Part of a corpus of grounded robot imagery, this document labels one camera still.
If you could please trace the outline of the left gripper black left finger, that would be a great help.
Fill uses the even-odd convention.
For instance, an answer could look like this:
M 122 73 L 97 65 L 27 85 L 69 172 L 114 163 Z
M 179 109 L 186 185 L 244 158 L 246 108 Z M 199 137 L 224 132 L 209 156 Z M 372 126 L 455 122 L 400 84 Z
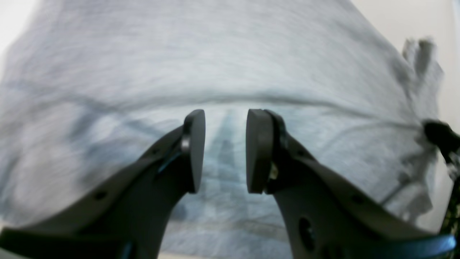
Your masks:
M 204 110 L 156 141 L 137 161 L 64 210 L 1 231 L 1 249 L 26 259 L 156 259 L 176 204 L 202 178 Z

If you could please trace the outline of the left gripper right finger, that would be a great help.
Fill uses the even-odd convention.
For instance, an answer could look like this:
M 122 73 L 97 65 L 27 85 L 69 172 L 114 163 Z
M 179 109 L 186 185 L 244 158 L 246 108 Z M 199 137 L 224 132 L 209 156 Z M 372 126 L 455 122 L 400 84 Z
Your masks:
M 393 216 L 322 165 L 271 110 L 248 110 L 246 176 L 249 193 L 276 200 L 294 259 L 441 259 L 457 248 L 453 235 Z

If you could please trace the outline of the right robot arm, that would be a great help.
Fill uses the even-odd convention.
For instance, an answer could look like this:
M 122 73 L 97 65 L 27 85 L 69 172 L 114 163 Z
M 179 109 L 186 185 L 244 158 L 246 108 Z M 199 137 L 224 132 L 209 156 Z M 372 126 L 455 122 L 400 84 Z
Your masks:
M 424 135 L 440 151 L 447 174 L 453 181 L 453 188 L 441 226 L 442 234 L 452 234 L 459 239 L 460 234 L 460 136 L 450 125 L 439 120 L 423 123 Z

